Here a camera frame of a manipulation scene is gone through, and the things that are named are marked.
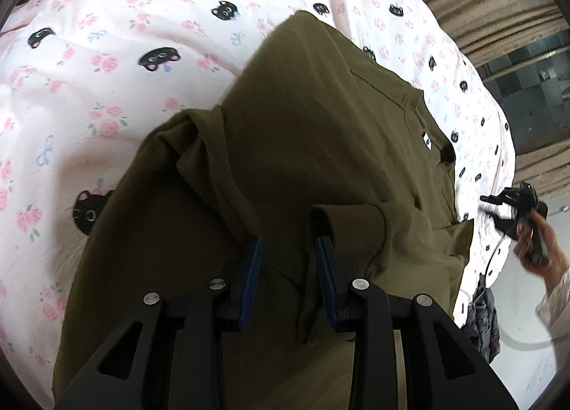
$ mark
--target pink floral bedsheet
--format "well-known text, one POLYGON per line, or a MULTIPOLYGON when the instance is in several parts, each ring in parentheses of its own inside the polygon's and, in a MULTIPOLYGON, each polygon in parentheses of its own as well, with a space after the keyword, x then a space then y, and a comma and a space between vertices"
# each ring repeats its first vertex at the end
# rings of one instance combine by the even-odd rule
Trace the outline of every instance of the pink floral bedsheet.
POLYGON ((67 294, 96 213, 140 142, 207 109, 299 9, 425 92, 457 153, 457 209, 475 218, 455 320, 495 249, 479 209, 514 174, 508 123, 421 0, 29 0, 0 36, 0 347, 44 408, 67 294))

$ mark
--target metal screw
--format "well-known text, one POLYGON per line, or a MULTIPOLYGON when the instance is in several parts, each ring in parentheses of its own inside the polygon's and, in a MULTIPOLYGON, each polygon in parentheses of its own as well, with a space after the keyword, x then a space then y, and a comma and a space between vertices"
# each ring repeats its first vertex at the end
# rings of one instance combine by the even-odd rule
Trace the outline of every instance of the metal screw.
POLYGON ((370 287, 370 283, 367 282, 366 280, 363 280, 362 278, 357 278, 356 280, 354 280, 352 282, 352 286, 354 286, 355 289, 359 289, 360 291, 363 291, 363 290, 368 289, 370 287))
POLYGON ((226 282, 221 278, 210 280, 210 289, 215 289, 217 291, 218 289, 222 289, 224 286, 226 286, 226 282))
POLYGON ((432 304, 431 297, 428 296, 427 294, 420 294, 419 296, 417 296, 417 298, 415 298, 415 301, 420 306, 424 306, 424 307, 429 307, 432 304))
POLYGON ((143 299, 144 303, 148 306, 155 305, 158 301, 160 301, 160 294, 157 292, 150 292, 143 299))

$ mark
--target olive green shirt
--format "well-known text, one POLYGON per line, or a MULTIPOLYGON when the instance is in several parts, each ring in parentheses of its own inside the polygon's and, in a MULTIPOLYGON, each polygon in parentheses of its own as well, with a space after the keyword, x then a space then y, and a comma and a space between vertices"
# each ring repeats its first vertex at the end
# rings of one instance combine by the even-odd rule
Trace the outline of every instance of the olive green shirt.
POLYGON ((223 337, 228 407, 347 408, 353 344, 324 319, 311 210, 357 276, 451 315, 473 232, 457 221, 454 161, 422 92, 296 13, 220 106, 185 110, 141 145, 79 264, 56 398, 147 292, 191 292, 259 235, 252 323, 223 337))

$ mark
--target tiled wall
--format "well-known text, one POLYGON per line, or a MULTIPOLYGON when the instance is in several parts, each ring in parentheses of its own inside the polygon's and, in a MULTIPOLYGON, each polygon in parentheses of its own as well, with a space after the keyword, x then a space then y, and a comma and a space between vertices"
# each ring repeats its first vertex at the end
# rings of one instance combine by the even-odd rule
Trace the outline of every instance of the tiled wall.
MULTIPOLYGON (((485 78, 536 56, 570 45, 564 30, 478 67, 485 78)), ((517 154, 570 137, 570 52, 519 69, 485 86, 499 102, 511 127, 517 154)))

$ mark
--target gray cloth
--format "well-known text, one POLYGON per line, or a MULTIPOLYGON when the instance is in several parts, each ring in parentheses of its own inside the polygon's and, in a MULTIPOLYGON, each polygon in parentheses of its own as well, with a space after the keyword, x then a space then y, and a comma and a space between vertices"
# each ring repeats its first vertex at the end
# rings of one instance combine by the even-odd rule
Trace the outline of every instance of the gray cloth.
POLYGON ((479 277, 473 301, 467 308, 467 322, 461 330, 487 363, 491 363, 499 355, 501 344, 495 298, 491 288, 485 285, 485 275, 479 277))

